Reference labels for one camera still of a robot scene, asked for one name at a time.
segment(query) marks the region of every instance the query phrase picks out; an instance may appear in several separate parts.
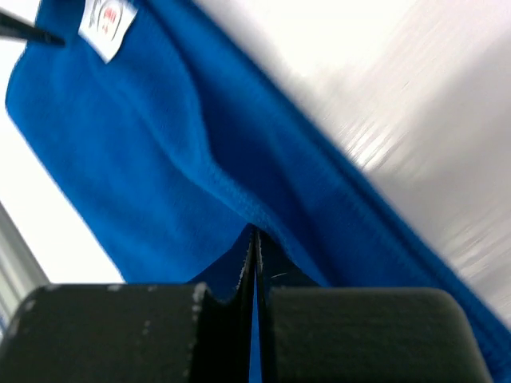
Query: clothing label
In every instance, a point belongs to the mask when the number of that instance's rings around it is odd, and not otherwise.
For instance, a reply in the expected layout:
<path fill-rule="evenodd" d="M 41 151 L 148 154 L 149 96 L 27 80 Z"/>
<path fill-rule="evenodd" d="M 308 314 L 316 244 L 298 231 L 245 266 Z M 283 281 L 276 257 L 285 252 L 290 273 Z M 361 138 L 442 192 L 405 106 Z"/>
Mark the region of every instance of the clothing label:
<path fill-rule="evenodd" d="M 125 0 L 85 0 L 78 33 L 109 62 L 121 47 L 137 10 Z"/>

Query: blue cloth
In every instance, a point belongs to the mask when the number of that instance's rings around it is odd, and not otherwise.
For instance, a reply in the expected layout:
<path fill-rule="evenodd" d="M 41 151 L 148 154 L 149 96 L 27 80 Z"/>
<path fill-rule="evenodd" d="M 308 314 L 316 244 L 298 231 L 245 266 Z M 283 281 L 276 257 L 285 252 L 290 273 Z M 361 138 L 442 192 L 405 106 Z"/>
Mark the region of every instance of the blue cloth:
<path fill-rule="evenodd" d="M 186 282 L 247 223 L 324 286 L 432 286 L 467 313 L 497 382 L 511 336 L 357 170 L 189 0 L 147 0 L 105 64 L 81 1 L 43 0 L 10 115 L 127 282 Z"/>

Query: table surface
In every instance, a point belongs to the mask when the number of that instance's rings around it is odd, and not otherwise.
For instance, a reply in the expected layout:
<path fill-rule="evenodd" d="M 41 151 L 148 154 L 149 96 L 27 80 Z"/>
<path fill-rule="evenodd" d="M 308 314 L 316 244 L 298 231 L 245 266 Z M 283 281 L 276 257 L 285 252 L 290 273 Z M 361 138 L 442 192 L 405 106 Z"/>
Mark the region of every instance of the table surface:
<path fill-rule="evenodd" d="M 511 4 L 196 1 L 511 324 Z M 28 19 L 37 5 L 0 0 Z M 0 51 L 3 97 L 22 44 Z M 120 280 L 5 112 L 0 177 L 50 280 Z"/>

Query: red print on tag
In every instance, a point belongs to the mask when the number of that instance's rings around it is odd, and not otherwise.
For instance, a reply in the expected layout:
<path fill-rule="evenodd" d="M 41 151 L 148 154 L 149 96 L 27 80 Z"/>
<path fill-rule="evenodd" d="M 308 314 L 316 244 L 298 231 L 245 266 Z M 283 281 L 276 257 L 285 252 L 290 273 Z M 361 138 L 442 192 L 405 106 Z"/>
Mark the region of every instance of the red print on tag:
<path fill-rule="evenodd" d="M 108 40 L 113 40 L 122 17 L 122 5 L 116 0 L 107 1 L 99 11 L 97 31 Z"/>

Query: blue towel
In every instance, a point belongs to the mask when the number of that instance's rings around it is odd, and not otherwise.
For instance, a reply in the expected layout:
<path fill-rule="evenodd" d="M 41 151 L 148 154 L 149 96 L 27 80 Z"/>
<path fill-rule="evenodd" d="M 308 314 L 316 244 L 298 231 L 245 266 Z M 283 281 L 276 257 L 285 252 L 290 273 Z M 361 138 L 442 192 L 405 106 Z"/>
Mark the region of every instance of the blue towel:
<path fill-rule="evenodd" d="M 6 104 L 127 282 L 186 282 L 247 223 L 323 286 L 432 286 L 467 313 L 497 382 L 511 335 L 189 0 L 146 0 L 105 64 L 83 2 L 43 0 Z"/>

